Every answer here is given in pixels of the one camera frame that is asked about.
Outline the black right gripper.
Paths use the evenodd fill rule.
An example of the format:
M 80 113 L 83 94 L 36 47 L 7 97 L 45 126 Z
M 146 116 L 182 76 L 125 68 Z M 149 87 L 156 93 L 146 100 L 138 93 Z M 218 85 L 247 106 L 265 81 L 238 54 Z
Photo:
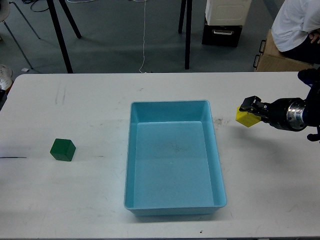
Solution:
M 291 130 L 287 112 L 292 103 L 291 98 L 280 98 L 272 103 L 261 102 L 258 96 L 250 96 L 243 100 L 239 107 L 240 112 L 247 112 L 261 117 L 264 123 L 279 129 Z

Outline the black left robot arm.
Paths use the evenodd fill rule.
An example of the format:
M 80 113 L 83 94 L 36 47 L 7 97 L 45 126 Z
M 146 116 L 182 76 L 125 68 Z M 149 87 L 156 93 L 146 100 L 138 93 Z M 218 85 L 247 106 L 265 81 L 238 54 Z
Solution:
M 0 89 L 0 110 L 3 108 L 5 102 L 7 100 L 7 93 L 5 90 Z

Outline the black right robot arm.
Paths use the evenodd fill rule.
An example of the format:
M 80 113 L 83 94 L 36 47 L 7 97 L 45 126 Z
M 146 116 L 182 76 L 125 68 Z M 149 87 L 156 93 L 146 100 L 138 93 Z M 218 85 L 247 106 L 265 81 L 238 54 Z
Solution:
M 260 121 L 285 131 L 299 132 L 306 127 L 316 127 L 317 133 L 308 134 L 311 142 L 320 140 L 320 70 L 304 69 L 297 77 L 310 87 L 306 99 L 280 98 L 272 103 L 261 102 L 257 96 L 244 99 L 237 108 L 235 120 L 251 127 Z

